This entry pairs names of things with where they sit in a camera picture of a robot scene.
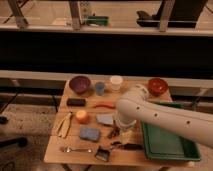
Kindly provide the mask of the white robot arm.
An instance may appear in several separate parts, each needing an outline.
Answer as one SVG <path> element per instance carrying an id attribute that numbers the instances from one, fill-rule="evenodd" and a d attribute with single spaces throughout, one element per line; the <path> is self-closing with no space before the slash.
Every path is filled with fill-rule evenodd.
<path id="1" fill-rule="evenodd" d="M 120 96 L 115 115 L 120 129 L 127 130 L 139 120 L 213 148 L 213 114 L 158 105 L 148 97 L 142 84 L 131 86 Z"/>

